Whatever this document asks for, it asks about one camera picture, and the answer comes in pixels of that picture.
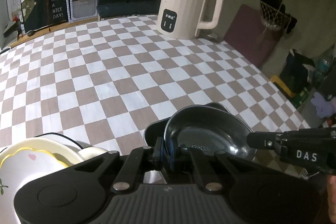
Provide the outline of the person right hand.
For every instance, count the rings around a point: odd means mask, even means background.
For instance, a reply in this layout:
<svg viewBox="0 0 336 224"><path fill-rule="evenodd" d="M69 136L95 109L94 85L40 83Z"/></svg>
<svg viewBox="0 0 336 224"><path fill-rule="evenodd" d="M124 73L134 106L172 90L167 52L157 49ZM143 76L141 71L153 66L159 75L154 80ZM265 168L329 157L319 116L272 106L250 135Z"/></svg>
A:
<svg viewBox="0 0 336 224"><path fill-rule="evenodd" d="M335 207L336 207L336 176L327 176L327 194L329 218L335 223Z"/></svg>

